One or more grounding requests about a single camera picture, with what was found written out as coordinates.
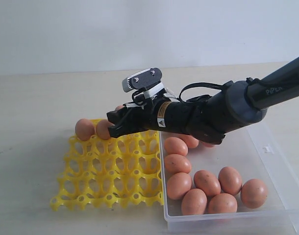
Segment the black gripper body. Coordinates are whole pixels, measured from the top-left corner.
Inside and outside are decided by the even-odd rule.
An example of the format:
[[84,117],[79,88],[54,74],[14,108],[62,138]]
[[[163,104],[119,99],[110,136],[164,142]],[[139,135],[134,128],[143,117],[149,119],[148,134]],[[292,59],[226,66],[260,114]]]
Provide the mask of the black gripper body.
[[166,97],[142,104],[126,103],[125,127],[131,133],[156,130],[205,137],[205,118],[201,117],[204,105],[204,102],[171,101]]

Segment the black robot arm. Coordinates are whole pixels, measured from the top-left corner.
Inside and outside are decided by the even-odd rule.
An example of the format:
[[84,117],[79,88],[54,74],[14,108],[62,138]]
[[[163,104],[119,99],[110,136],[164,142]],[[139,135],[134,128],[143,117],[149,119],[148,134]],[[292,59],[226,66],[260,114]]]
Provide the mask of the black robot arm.
[[132,101],[107,113],[113,138],[146,130],[190,135],[202,142],[220,144],[226,133],[260,122],[271,106],[299,96],[299,57],[263,79],[247,78],[222,85],[198,82],[186,89],[216,89],[183,100],[162,84],[162,71],[149,68],[122,82]]

